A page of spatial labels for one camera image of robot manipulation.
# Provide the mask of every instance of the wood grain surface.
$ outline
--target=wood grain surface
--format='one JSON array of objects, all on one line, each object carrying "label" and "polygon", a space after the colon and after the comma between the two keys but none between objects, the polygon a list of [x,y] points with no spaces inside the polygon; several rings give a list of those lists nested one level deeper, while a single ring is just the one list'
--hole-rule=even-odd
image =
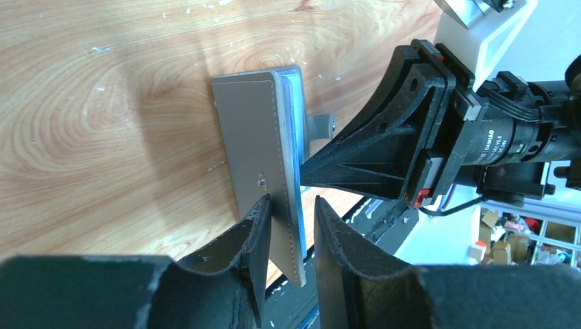
[{"label": "wood grain surface", "polygon": [[[432,0],[0,1],[0,259],[194,251],[237,220],[210,77],[298,64],[341,129],[438,18]],[[310,218],[315,193],[340,215],[359,200],[312,189]]]}]

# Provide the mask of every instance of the black cable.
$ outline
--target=black cable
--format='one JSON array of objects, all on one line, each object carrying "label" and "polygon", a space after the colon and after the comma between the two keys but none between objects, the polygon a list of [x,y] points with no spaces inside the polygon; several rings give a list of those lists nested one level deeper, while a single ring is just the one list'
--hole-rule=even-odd
[{"label": "black cable", "polygon": [[527,108],[521,104],[506,98],[499,94],[486,84],[483,84],[478,89],[480,96],[486,97],[490,100],[490,105],[504,114],[525,122],[539,122],[541,120],[541,111],[534,108]]},{"label": "black cable", "polygon": [[486,202],[486,201],[488,201],[488,198],[481,196],[481,197],[477,197],[474,200],[468,201],[465,204],[461,204],[461,205],[456,206],[456,207],[449,209],[449,210],[433,211],[433,210],[429,210],[426,208],[420,208],[419,211],[423,212],[424,214],[426,214],[428,216],[434,216],[434,217],[447,216],[447,215],[452,215],[458,211],[464,210],[466,208],[470,208],[472,206],[475,206],[475,205],[479,204],[480,202]]}]

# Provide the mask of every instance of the screw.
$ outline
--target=screw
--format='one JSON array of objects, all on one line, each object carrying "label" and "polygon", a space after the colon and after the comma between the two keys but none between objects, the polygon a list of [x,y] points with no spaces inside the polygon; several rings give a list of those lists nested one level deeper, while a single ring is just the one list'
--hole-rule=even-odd
[{"label": "screw", "polygon": [[515,7],[516,4],[517,0],[505,0],[505,2],[502,4],[502,9],[511,10]]},{"label": "screw", "polygon": [[264,190],[268,189],[269,185],[267,184],[267,178],[264,176],[263,173],[258,174],[258,186],[262,187]]}]

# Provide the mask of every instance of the white paint speck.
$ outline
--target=white paint speck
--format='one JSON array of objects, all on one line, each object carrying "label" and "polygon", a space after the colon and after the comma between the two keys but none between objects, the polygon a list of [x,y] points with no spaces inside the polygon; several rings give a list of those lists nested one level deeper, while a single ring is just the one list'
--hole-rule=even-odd
[{"label": "white paint speck", "polygon": [[91,49],[92,49],[92,50],[94,50],[94,51],[97,51],[97,52],[99,52],[99,53],[104,53],[104,52],[106,52],[106,51],[109,51],[109,50],[111,50],[111,47],[106,47],[106,48],[101,48],[101,47],[93,47],[93,48],[91,48]]},{"label": "white paint speck", "polygon": [[210,167],[210,168],[208,169],[208,173],[209,173],[209,172],[211,172],[212,170],[216,169],[218,166],[220,166],[220,165],[223,165],[223,164],[225,164],[225,163],[226,163],[226,161],[224,160],[224,161],[220,162],[219,164],[216,164],[215,166],[213,166],[213,167]]}]

